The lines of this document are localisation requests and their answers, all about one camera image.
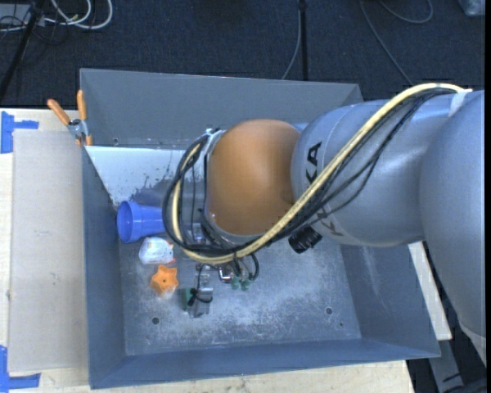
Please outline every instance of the bin floor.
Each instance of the bin floor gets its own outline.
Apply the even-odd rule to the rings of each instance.
[[[211,269],[213,301],[199,318],[183,310],[181,294],[196,284],[196,263],[175,248],[179,286],[164,300],[149,287],[157,265],[143,265],[139,248],[136,242],[119,249],[128,355],[360,337],[340,246],[332,241],[301,255],[287,240],[263,248],[259,276],[247,291],[233,290]]]

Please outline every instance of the yellow cable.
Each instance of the yellow cable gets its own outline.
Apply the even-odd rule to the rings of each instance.
[[[349,153],[357,146],[360,140],[375,127],[375,125],[389,112],[396,107],[400,102],[412,96],[415,93],[424,92],[432,88],[446,88],[449,90],[454,90],[456,93],[462,92],[465,89],[455,86],[453,84],[440,84],[440,83],[429,83],[429,84],[418,84],[409,89],[404,90],[399,93],[387,103],[385,103],[378,111],[376,111],[369,120],[351,137],[351,139],[340,149],[340,151],[333,157],[333,159],[327,164],[324,170],[317,176],[311,185],[305,190],[305,192],[300,196],[300,198],[293,204],[293,206],[286,212],[286,214],[278,220],[266,233],[260,236],[256,241],[251,243],[249,246],[236,251],[237,258],[243,258],[244,256],[250,255],[256,252],[258,249],[263,247],[269,240],[276,236],[292,219],[295,215],[308,203],[315,192],[327,181],[327,179],[332,175],[338,165],[349,155]],[[184,161],[182,167],[189,161],[193,156],[197,145],[190,153],[188,153],[186,160]],[[180,226],[178,222],[178,202],[180,198],[180,182],[178,182],[173,190],[173,200],[172,200],[172,225],[173,231],[176,237],[182,241],[182,234],[180,233]],[[188,249],[183,249],[183,251],[191,257],[192,259],[204,263],[204,264],[225,264],[234,259],[234,254],[222,255],[217,257],[208,257],[204,255],[199,255],[194,251],[189,251]]]

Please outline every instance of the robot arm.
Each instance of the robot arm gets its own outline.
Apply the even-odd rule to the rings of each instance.
[[[203,136],[180,161],[163,212],[188,256],[228,264],[284,237],[299,253],[322,237],[360,246],[426,241],[485,362],[483,91],[423,84],[389,101],[327,112],[301,134],[272,124],[271,143],[270,133],[257,132],[265,124],[239,132],[244,125],[253,126]],[[200,158],[208,237],[196,243],[178,215],[182,177]]]

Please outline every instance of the black cable on floor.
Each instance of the black cable on floor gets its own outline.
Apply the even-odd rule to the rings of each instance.
[[[307,27],[305,22],[305,9],[307,7],[307,2],[305,0],[299,0],[300,9],[300,45],[302,47],[302,77],[304,81],[309,80],[308,75],[308,40],[307,40]]]
[[[381,0],[378,0],[380,5],[382,7],[384,7],[393,16],[396,16],[400,20],[406,21],[408,23],[413,23],[413,24],[418,24],[418,25],[428,22],[433,17],[433,5],[431,4],[430,0],[426,0],[426,1],[427,1],[427,4],[429,5],[429,15],[427,17],[425,17],[424,19],[414,20],[414,19],[408,19],[406,17],[399,15],[398,13],[396,13],[395,11],[392,11],[389,7],[387,7]],[[369,15],[366,13],[366,9],[364,8],[363,1],[358,0],[358,4],[360,5],[360,9],[362,10],[363,16],[365,17],[366,22],[369,25],[369,28],[371,28],[371,31],[375,35],[375,38],[378,39],[378,42],[382,46],[382,49],[384,49],[385,53],[387,54],[389,59],[393,62],[393,64],[396,66],[396,68],[399,70],[400,74],[408,81],[408,84],[410,86],[413,86],[414,85],[413,81],[408,77],[408,75],[406,75],[405,71],[402,69],[402,67],[399,65],[399,63],[394,59],[393,55],[391,54],[390,50],[385,45],[385,43],[382,40],[382,38],[380,37],[380,35],[376,32],[375,27],[373,26],[371,20],[369,19]]]
[[[31,13],[31,17],[29,18],[29,22],[25,26],[25,31],[23,32],[24,34],[22,35],[22,40],[20,41],[20,45],[16,49],[16,54],[13,58],[13,61],[9,65],[9,68],[7,69],[6,75],[2,79],[2,82],[0,83],[0,106],[2,105],[2,100],[7,92],[7,88],[9,88],[9,84],[16,71],[16,68],[18,67],[18,65],[22,60],[22,57],[24,56],[25,48],[27,47],[27,42],[31,37],[33,29],[38,23],[40,16],[42,15],[42,7],[45,2],[46,0],[35,0],[34,3],[31,5],[31,8],[29,9]]]

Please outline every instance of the orange handle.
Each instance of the orange handle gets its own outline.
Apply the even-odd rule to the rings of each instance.
[[[70,117],[65,113],[60,104],[54,99],[47,100],[47,106],[58,116],[58,119],[65,126],[69,125],[71,122]]]
[[[85,121],[88,118],[88,110],[85,107],[85,100],[83,99],[83,91],[79,90],[76,93],[76,104],[79,108],[80,119]]]

